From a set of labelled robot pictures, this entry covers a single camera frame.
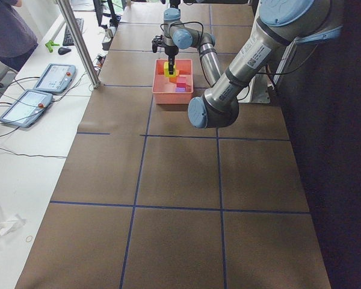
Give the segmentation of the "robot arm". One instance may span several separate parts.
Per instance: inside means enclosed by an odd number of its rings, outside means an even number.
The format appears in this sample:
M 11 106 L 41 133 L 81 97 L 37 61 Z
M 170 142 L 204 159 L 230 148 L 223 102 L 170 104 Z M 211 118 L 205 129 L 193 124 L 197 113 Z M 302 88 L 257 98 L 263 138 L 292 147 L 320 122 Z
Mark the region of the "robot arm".
M 221 70 L 214 37 L 187 28 L 181 21 L 179 3 L 164 10 L 162 34 L 152 40 L 152 49 L 164 48 L 170 72 L 179 50 L 198 50 L 210 88 L 192 98 L 188 117 L 193 126 L 202 129 L 233 124 L 239 113 L 237 96 L 280 47 L 338 38 L 344 13 L 343 1 L 259 1 L 249 39 L 226 70 Z

